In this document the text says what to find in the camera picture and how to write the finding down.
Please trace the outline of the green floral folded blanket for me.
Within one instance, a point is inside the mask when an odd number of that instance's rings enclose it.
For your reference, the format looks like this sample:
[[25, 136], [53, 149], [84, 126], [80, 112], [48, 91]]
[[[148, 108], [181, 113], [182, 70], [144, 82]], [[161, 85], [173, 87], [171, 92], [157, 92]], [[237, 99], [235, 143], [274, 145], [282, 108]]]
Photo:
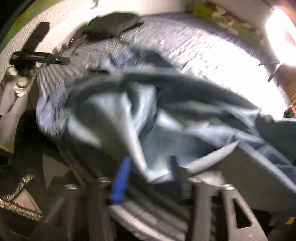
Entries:
[[265, 46], [262, 30], [213, 1], [193, 4], [193, 16], [215, 23], [253, 46]]

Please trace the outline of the blue denim jeans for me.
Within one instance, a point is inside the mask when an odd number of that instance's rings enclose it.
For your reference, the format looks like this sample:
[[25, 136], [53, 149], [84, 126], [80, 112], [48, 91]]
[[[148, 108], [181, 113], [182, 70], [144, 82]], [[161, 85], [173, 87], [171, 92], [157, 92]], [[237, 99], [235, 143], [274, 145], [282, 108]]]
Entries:
[[295, 209], [295, 120], [140, 46], [88, 57], [41, 71], [36, 110], [40, 130], [88, 169], [113, 175], [130, 157], [135, 183], [164, 183], [175, 156], [192, 175], [219, 172], [253, 209]]

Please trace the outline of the striped blue white bedsheet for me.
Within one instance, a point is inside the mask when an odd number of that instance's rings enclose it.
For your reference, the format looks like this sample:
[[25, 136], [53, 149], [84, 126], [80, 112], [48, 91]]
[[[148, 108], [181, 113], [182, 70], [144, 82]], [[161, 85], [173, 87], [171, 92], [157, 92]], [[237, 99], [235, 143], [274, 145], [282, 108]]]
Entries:
[[[90, 60], [88, 53], [107, 55], [130, 46], [140, 46], [160, 54], [182, 73], [217, 84], [247, 99], [274, 120], [286, 119], [282, 116], [286, 108], [285, 100], [278, 88], [267, 82], [268, 73], [266, 69], [258, 66], [260, 57], [253, 49], [243, 43], [234, 42], [230, 34], [188, 14], [140, 18], [144, 22], [141, 26], [118, 37], [99, 40], [82, 34], [80, 39], [64, 50], [63, 56], [71, 62], [73, 58], [80, 56], [82, 63], [87, 64]], [[44, 64], [39, 75], [49, 65], [51, 64]], [[113, 175], [94, 173], [82, 164], [72, 151], [56, 140], [53, 141], [77, 178], [79, 187], [87, 186], [102, 177], [114, 179], [121, 165], [118, 165]], [[186, 240], [191, 208], [179, 202], [172, 175], [171, 180], [164, 183], [135, 183], [135, 177], [131, 162], [123, 201], [108, 206], [114, 238]], [[189, 173], [189, 178], [214, 186], [230, 184], [213, 169], [196, 175]], [[295, 214], [295, 209], [270, 212], [253, 209], [249, 204], [248, 206], [265, 235], [269, 225], [282, 225], [290, 215]]]

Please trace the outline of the bright round lamp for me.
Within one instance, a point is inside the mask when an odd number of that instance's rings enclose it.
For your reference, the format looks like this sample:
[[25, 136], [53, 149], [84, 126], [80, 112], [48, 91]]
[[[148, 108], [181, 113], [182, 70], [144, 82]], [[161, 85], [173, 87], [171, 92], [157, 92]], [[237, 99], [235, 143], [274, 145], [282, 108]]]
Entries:
[[280, 8], [275, 8], [265, 24], [267, 38], [281, 64], [295, 67], [295, 25]]

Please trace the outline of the folded dark grey garment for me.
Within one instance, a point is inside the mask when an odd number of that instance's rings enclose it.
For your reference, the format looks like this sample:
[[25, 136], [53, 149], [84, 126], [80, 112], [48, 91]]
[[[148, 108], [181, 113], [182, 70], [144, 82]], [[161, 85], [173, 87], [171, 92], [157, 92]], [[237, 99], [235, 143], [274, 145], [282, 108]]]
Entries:
[[90, 39], [108, 39], [139, 27], [144, 22], [139, 15], [133, 13], [114, 12], [93, 18], [83, 29], [82, 34]]

